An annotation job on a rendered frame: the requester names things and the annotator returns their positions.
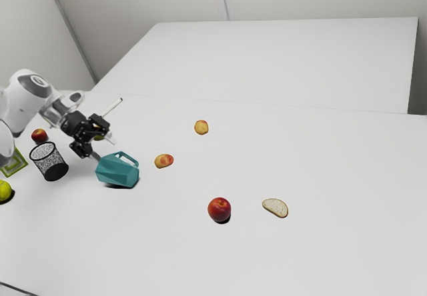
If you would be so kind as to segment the white pen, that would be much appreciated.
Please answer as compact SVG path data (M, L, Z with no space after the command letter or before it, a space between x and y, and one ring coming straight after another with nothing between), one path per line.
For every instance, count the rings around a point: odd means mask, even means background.
M101 114L100 114L100 116L101 117L105 117L108 113L110 113L111 111L113 111L122 101L123 101L122 98L117 99L114 103L112 103L104 111L102 111Z

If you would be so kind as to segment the yellow green tennis ball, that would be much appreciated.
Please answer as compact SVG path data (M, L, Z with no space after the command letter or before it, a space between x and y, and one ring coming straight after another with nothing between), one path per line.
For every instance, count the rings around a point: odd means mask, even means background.
M0 179L0 203L8 200L12 195L12 188L10 184Z

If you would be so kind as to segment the large red apple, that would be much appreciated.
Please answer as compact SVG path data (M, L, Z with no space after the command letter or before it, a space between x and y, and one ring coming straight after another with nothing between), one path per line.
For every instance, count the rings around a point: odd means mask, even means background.
M230 218L232 207L227 199L216 197L209 202L207 212L213 221L223 223Z

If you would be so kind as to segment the green white square block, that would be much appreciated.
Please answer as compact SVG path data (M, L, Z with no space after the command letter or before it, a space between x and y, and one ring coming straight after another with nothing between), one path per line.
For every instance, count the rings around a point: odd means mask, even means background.
M18 150L18 148L14 148L13 156L8 164L4 167L0 167L0 172L6 177L9 178L28 166L27 160Z

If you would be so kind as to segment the bread slice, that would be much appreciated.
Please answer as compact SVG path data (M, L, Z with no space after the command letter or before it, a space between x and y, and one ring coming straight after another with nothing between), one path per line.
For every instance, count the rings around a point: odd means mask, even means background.
M279 218L286 218L289 213L287 204L280 199L264 199L262 207Z

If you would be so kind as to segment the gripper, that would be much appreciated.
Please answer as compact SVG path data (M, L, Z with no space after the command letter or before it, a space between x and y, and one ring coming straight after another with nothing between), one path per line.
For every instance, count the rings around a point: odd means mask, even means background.
M73 138L73 142L69 144L69 147L82 159L91 158L96 161L101 159L91 146L91 132L94 137L101 135L104 136L104 140L116 143L116 139L110 131L110 123L95 113L87 118L80 111L70 112L64 116L60 130Z

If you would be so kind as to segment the black mesh pen holder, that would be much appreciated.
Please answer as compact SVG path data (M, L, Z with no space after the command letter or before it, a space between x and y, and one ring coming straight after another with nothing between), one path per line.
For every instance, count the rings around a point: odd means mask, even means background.
M46 181L57 181L64 177L69 170L68 164L58 152L56 144L51 141L38 144L32 148L29 158Z

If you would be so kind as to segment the yellow red peach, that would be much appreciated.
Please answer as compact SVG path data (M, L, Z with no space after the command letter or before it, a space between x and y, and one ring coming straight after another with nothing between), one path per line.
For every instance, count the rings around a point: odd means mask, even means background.
M169 167L174 162L174 157L170 154L163 153L154 159L154 164L158 169Z

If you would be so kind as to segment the small red apple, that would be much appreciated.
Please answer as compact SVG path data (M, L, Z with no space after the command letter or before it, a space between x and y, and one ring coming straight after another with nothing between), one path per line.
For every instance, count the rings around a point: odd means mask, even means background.
M48 140L48 135L44 129L38 128L31 133L31 138L36 144L40 144Z

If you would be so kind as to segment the teal faceted mug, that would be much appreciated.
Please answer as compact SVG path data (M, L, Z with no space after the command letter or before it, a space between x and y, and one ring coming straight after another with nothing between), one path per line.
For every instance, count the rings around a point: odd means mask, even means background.
M103 156L95 174L100 182L133 188L139 180L139 162L127 153L118 151Z

